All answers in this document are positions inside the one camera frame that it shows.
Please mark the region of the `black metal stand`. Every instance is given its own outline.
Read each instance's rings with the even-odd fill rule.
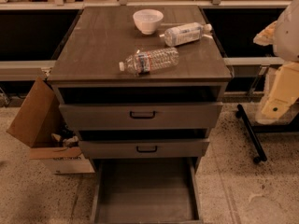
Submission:
[[[237,105],[238,111],[235,113],[237,118],[242,118],[244,124],[249,132],[251,140],[259,154],[255,157],[253,161],[259,163],[260,161],[267,161],[267,157],[263,151],[263,147],[260,143],[260,140],[256,136],[256,133],[287,133],[287,132],[298,132],[299,131],[299,113],[296,117],[289,123],[285,125],[258,125],[252,126],[250,121],[245,113],[245,110],[242,105]]]

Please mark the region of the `bottle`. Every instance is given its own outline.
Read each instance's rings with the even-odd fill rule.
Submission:
[[[193,22],[173,28],[169,28],[164,33],[164,41],[167,46],[175,47],[184,43],[199,40],[204,31],[211,31],[210,24],[202,25],[198,22]]]
[[[176,48],[156,49],[129,56],[124,63],[120,63],[120,70],[138,76],[177,64],[178,50]]]

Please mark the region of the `white bowl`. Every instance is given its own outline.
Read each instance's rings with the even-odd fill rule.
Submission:
[[[153,34],[161,25],[164,15],[154,9],[139,10],[133,15],[136,27],[145,35]]]

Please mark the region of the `concrete floor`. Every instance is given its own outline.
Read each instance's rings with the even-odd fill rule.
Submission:
[[[299,134],[259,134],[267,162],[256,151],[237,104],[225,104],[196,174],[205,223],[299,223]],[[250,115],[255,104],[244,104]],[[0,108],[0,223],[89,223],[95,174],[53,175],[28,160],[28,147],[6,129],[18,107]]]

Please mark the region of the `drawer handle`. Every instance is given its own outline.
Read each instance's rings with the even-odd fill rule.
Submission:
[[[158,150],[157,146],[154,147],[136,147],[138,153],[155,153]]]
[[[132,119],[154,119],[156,116],[156,111],[152,112],[134,112],[130,111],[130,117]]]

